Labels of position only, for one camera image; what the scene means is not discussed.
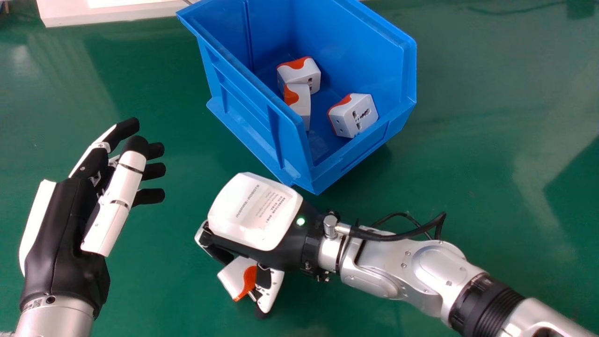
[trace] robotic arm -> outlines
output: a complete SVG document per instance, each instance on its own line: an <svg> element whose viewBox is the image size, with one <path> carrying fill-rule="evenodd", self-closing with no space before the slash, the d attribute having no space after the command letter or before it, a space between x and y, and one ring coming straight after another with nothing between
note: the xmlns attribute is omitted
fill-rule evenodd
<svg viewBox="0 0 599 337"><path fill-rule="evenodd" d="M272 308L284 273L300 270L323 282L336 274L377 297L409 302L467 337L595 336L470 264L441 240L444 213L422 226L403 213L377 224L398 215L417 228L395 234L347 225L289 187L240 173L216 197L195 240L225 265L218 277L231 297L247 294L259 317ZM433 228L434 238L427 233ZM411 240L419 234L430 239Z"/></svg>
<svg viewBox="0 0 599 337"><path fill-rule="evenodd" d="M68 178L44 180L25 227L19 262L25 286L17 337L89 336L106 302L110 276L105 258L129 211L161 202L162 189L141 189L142 180L165 174L162 143L133 136L135 118L115 124L85 151ZM122 154L108 154L127 139Z"/></svg>

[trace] green tabletop surface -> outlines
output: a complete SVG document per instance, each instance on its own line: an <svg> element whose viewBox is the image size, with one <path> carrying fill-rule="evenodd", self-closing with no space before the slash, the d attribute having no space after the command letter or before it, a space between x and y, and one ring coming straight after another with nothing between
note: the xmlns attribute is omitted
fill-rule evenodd
<svg viewBox="0 0 599 337"><path fill-rule="evenodd" d="M444 210L444 239L470 262L599 332L599 5L366 4L416 40L418 104L399 135L306 199L364 224ZM94 336L457 335L338 278L286 275L265 321L234 303L193 235L233 175L273 176L209 98L196 39L175 17L46 29L31 0L0 15L0 330L19 317L17 255L40 180L64 179L90 142L136 116L166 147L167 175L143 185L167 199L131 213Z"/></svg>

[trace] blue storage bin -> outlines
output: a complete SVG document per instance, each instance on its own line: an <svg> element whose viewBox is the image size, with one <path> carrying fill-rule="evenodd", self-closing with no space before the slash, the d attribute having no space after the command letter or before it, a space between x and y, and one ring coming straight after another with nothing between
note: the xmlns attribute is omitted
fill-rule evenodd
<svg viewBox="0 0 599 337"><path fill-rule="evenodd" d="M198 38L208 108L286 185L320 194L416 104L416 43L357 0L201 0L177 16ZM322 72L309 132L277 89L278 64L303 56ZM379 120L346 139L326 113L351 92L371 94Z"/></svg>

